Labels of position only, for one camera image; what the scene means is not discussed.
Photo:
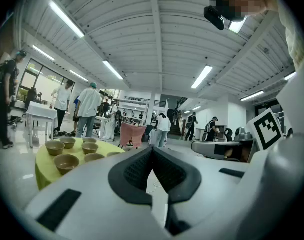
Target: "ceiling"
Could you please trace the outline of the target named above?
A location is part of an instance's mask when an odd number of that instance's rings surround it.
[[[236,34],[227,28],[228,20],[220,31],[204,18],[210,0],[53,0],[85,33],[79,38],[49,1],[22,0],[18,5],[19,45],[38,46],[57,66],[98,82],[100,88],[208,101],[268,89],[260,99],[271,99],[285,85],[284,76],[294,71],[285,28],[275,12],[249,17]],[[205,65],[213,70],[192,89]]]

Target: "person in white jacket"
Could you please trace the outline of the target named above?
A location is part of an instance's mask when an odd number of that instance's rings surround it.
[[[159,114],[156,118],[157,120],[157,137],[155,142],[155,147],[163,148],[164,141],[171,130],[170,119],[163,113]]]

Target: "shoe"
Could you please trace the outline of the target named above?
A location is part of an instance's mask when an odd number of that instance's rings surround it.
[[[7,145],[4,145],[3,146],[3,149],[4,150],[7,150],[8,148],[12,148],[14,146],[14,143],[12,142],[12,141],[9,141],[8,143],[7,143]]]

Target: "wooden bowl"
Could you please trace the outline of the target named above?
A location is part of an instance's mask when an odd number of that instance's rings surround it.
[[[99,146],[95,143],[87,142],[82,144],[84,154],[96,153],[98,148]]]
[[[90,154],[87,154],[84,157],[84,161],[86,163],[88,163],[88,162],[92,162],[92,161],[95,161],[95,160],[98,160],[98,159],[102,159],[102,158],[106,158],[106,157],[104,155],[102,155],[102,154],[90,153]]]
[[[76,139],[71,137],[62,137],[60,138],[60,141],[64,143],[65,149],[72,149],[76,143]]]
[[[64,147],[66,146],[64,143],[56,140],[51,140],[45,143],[47,152],[51,156],[58,156],[61,155],[63,152]]]
[[[60,154],[53,159],[60,174],[64,175],[72,171],[80,163],[79,159],[71,154]]]
[[[83,143],[97,143],[95,138],[83,138]]]
[[[117,155],[117,154],[121,154],[120,152],[110,152],[107,154],[107,157],[111,157],[111,156],[114,156],[114,155]]]

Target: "gray floor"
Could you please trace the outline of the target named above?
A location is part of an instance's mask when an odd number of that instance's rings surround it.
[[[22,112],[14,111],[14,116],[21,116]],[[73,130],[71,120],[64,120],[61,131],[70,133]],[[29,135],[25,123],[19,123],[17,131],[11,126],[8,132],[14,147],[4,150],[0,143],[0,192],[9,202],[18,208],[24,209],[26,205],[39,193],[35,177],[35,159],[40,146],[46,142],[45,123],[39,122],[33,130],[33,148],[29,147]],[[116,137],[111,144],[118,146],[120,137]],[[148,147],[148,143],[142,143],[140,148]],[[191,142],[168,138],[167,148],[192,156],[201,156],[191,150]],[[153,197],[152,213],[161,226],[164,226],[167,214],[168,194],[160,187],[160,183],[154,172],[150,174],[147,184],[147,193]]]

